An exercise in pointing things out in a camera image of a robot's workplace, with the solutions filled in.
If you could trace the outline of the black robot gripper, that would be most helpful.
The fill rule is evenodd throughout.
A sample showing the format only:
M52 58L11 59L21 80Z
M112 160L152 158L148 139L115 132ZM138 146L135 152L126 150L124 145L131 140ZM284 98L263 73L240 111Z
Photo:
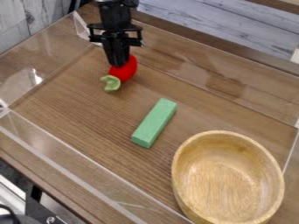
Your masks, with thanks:
M107 54L107 60L114 67L123 66L130 59L130 46L143 46L143 27L135 24L127 25L116 31L107 30L102 23L88 24L88 39L91 42L102 43ZM122 43L122 59L118 57L119 39Z

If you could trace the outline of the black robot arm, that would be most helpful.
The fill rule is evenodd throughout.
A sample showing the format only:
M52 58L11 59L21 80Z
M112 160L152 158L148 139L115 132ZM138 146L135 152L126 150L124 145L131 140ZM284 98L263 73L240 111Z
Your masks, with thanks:
M100 22L88 24L88 39L100 43L111 66L122 67L130 61L130 48L143 45L143 28L132 24L131 10L139 0L95 0Z

